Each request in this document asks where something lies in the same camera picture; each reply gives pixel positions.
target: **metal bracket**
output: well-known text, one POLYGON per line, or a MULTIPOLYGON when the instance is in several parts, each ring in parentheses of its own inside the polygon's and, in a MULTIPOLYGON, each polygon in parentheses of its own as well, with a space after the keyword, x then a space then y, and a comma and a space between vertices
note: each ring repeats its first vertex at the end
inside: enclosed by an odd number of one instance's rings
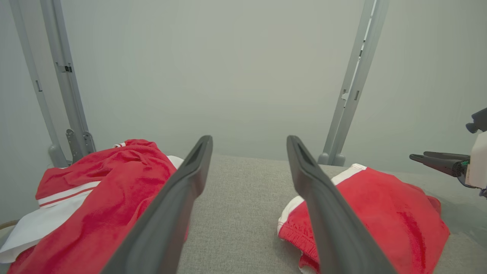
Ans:
POLYGON ((59 70, 59 72, 61 73, 73 73, 73 68, 72 66, 62 66, 62 65, 59 65, 57 62, 56 62, 56 66, 57 66, 57 69, 59 70))
POLYGON ((73 155, 73 164, 83 158, 83 154, 81 153, 81 148, 79 147, 79 143, 76 139, 76 134, 71 129, 66 131, 66 138, 68 138, 69 148, 71 149, 71 154, 73 155))
POLYGON ((487 198, 487 189, 482 189, 479 193, 479 196, 487 198))
POLYGON ((88 154, 95 152, 96 149, 94 148, 93 136, 91 135, 91 133, 87 131, 83 132, 83 138, 85 139, 85 145, 88 154))

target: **white wall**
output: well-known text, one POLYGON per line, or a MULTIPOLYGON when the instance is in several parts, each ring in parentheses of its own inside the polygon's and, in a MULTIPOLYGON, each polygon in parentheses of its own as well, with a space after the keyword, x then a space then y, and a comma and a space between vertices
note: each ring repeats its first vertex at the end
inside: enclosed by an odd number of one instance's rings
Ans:
POLYGON ((184 157, 321 153, 363 0, 62 0, 97 149, 128 138, 184 157))
POLYGON ((428 173, 409 154, 470 154, 465 124, 487 107, 486 14, 483 0, 391 0, 346 165, 428 173))
POLYGON ((0 223, 38 208, 51 145, 8 0, 0 0, 0 223))
POLYGON ((57 81, 40 0, 19 0, 19 6, 24 19, 25 31, 31 45, 37 74, 42 84, 44 97, 46 98, 59 144, 66 159, 72 160, 73 155, 66 138, 66 130, 71 127, 69 126, 59 82, 57 81))

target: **white trim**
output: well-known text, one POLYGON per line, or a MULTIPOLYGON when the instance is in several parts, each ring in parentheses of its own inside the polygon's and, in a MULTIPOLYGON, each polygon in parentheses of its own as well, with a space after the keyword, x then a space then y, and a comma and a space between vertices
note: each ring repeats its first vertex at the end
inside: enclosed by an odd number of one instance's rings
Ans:
POLYGON ((355 175, 359 173, 362 170, 367 169, 366 166, 363 166, 361 164, 353 164, 349 169, 345 170, 344 172, 338 174, 337 176, 332 178, 332 183, 334 185, 338 185, 344 180, 352 177, 352 175, 355 175))
MULTIPOLYGON (((345 170, 344 172, 338 174, 337 176, 332 178, 332 182, 334 185, 338 185, 344 180, 350 178, 351 176, 359 173, 362 170, 366 170, 367 167, 363 166, 361 164, 353 164, 350 168, 345 170)), ((296 196, 294 197, 284 208, 282 211, 281 217, 278 220, 277 223, 277 234, 279 234, 279 231, 281 230, 283 224, 287 221, 289 218, 289 214, 295 210, 302 202, 304 202, 304 199, 301 196, 296 196)))
POLYGON ((314 271, 311 267, 305 265, 302 268, 299 268, 301 273, 303 274, 316 274, 316 271, 314 271))
POLYGON ((289 217, 289 214, 295 210, 302 202, 304 202, 304 199, 301 196, 296 196, 294 197, 284 208, 282 211, 281 217, 279 218, 277 222, 277 234, 279 235, 279 231, 281 231, 282 225, 287 221, 287 218, 289 217))
POLYGON ((113 148, 116 148, 116 147, 125 147, 125 146, 127 146, 127 144, 125 142, 123 142, 123 143, 119 143, 119 144, 114 145, 113 148))
POLYGON ((184 162, 184 159, 181 159, 179 158, 178 156, 172 156, 172 155, 169 155, 168 156, 168 159, 169 161, 171 161, 171 164, 176 168, 178 169, 181 164, 184 162))
POLYGON ((64 203, 64 202, 66 202, 68 200, 71 200, 71 199, 74 199, 74 198, 77 198, 77 197, 80 197, 80 196, 87 196, 88 194, 91 193, 91 191, 93 191, 93 189, 90 189, 90 190, 87 190, 87 191, 83 191, 83 192, 79 193, 78 195, 71 196, 71 197, 66 198, 66 199, 61 199, 61 200, 56 201, 54 203, 50 203, 50 204, 47 204, 47 205, 39 206, 39 208, 49 208, 49 207, 58 205, 60 203, 64 203))
MULTIPOLYGON (((68 189, 68 190, 65 190, 65 191, 58 192, 58 193, 53 194, 51 196, 47 196, 45 198, 41 198, 41 199, 37 200, 37 202, 39 203, 39 205, 42 205, 42 204, 45 204, 45 203, 48 203, 48 202, 52 202, 52 201, 55 201, 55 200, 58 200, 58 199, 66 198, 66 197, 71 196, 71 195, 74 195, 74 194, 76 194, 78 192, 81 192, 81 193, 79 193, 79 195, 84 195, 88 191, 82 192, 83 190, 86 190, 86 189, 95 187, 100 182, 101 181, 89 182, 89 183, 86 183, 86 184, 77 186, 75 188, 71 188, 71 189, 68 189)), ((53 204, 54 203, 51 203, 51 204, 46 205, 46 206, 43 206, 43 207, 49 207, 49 206, 51 206, 53 204)))

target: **white fabric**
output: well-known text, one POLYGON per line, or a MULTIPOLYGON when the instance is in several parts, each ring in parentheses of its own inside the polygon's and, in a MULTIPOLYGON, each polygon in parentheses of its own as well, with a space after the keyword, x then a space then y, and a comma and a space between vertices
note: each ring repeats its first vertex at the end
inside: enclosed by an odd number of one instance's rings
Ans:
POLYGON ((342 172, 342 173, 338 174, 337 176, 333 177, 332 178, 332 183, 334 185, 338 185, 341 182, 343 182, 344 180, 352 177, 354 174, 357 174, 360 171, 365 170, 366 168, 367 168, 366 166, 363 166, 361 164, 353 164, 350 168, 348 168, 344 172, 342 172))
POLYGON ((289 214, 295 210, 302 202, 304 202, 304 199, 301 196, 296 196, 294 197, 284 208, 282 211, 281 217, 279 218, 277 222, 277 234, 279 234, 279 231, 281 231, 282 225, 287 221, 287 218, 289 217, 289 214))
MULTIPOLYGON (((176 156, 168 156, 168 158, 176 169, 184 161, 176 156)), ((61 198, 60 201, 45 205, 20 219, 0 249, 0 263, 14 262, 22 251, 37 245, 43 237, 62 225, 83 204, 85 198, 92 191, 84 190, 96 187, 99 183, 100 181, 89 182, 71 190, 40 199, 39 204, 61 198), (72 197, 62 199, 73 194, 75 195, 72 197)))
POLYGON ((44 236, 63 224, 88 196, 88 192, 84 193, 22 217, 0 249, 0 263, 14 262, 22 251, 35 246, 44 236))
POLYGON ((169 161, 171 161, 171 163, 174 165, 176 169, 178 169, 181 166, 181 164, 184 162, 183 159, 176 156, 169 155, 168 158, 169 161))

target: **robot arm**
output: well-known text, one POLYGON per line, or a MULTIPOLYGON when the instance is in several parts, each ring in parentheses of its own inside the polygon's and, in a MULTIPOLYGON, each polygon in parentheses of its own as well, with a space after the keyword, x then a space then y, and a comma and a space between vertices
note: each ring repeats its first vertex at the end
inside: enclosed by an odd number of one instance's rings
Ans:
POLYGON ((473 123, 466 124, 468 131, 483 133, 477 136, 471 155, 426 151, 423 155, 411 154, 411 160, 458 178, 469 188, 480 189, 480 196, 487 197, 487 108, 472 115, 473 123))

